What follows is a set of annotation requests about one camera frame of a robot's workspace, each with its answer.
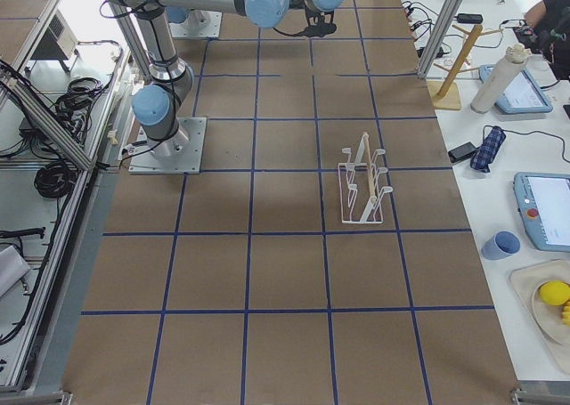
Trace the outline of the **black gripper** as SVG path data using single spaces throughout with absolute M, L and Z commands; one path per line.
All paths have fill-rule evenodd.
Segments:
M 315 11 L 309 7 L 305 8 L 305 18 L 307 25 L 313 28 L 335 28 L 335 11 Z

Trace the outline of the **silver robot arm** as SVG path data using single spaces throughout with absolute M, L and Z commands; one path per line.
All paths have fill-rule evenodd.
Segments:
M 259 28 L 276 28 L 290 10 L 305 13 L 302 36 L 336 31 L 335 10 L 344 0 L 105 0 L 135 16 L 150 59 L 151 83 L 132 100 L 134 117 L 146 138 L 144 150 L 130 155 L 140 174 L 197 173 L 206 129 L 203 117 L 181 118 L 177 112 L 194 81 L 191 67 L 179 55 L 169 27 L 167 8 L 244 16 Z

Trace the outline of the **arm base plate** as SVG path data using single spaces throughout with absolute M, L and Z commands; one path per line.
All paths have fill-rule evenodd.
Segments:
M 205 117 L 179 117 L 179 128 L 174 137 L 150 151 L 142 145 L 134 150 L 128 171 L 130 174 L 198 174 L 207 129 Z
M 220 12 L 169 6 L 166 14 L 173 39 L 219 38 L 223 16 Z

